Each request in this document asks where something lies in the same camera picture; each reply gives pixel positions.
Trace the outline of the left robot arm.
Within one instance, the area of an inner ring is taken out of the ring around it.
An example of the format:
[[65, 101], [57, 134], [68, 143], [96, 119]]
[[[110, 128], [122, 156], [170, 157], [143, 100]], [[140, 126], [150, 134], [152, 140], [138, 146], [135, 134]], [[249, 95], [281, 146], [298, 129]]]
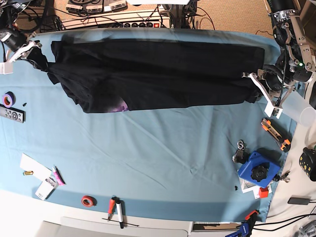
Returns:
[[267, 100], [265, 114], [279, 118], [282, 104], [294, 91], [295, 84], [312, 81], [316, 64], [301, 23], [298, 1], [267, 0], [265, 5], [281, 54], [275, 65], [264, 65], [257, 73], [242, 76], [250, 78]]

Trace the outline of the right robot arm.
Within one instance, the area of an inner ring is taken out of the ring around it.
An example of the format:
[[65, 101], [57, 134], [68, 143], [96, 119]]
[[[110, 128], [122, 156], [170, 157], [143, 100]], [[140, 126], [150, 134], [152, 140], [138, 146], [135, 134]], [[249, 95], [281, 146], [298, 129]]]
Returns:
[[[2, 0], [0, 2], [0, 45], [3, 59], [0, 63], [0, 73], [7, 75], [13, 73], [13, 63], [26, 61], [35, 69], [46, 71], [47, 58], [42, 54], [42, 44], [32, 40], [36, 31], [42, 26], [47, 14], [47, 5], [42, 15], [29, 7], [30, 0]], [[35, 21], [31, 29], [21, 29], [16, 20], [20, 13], [25, 13], [30, 20]]]

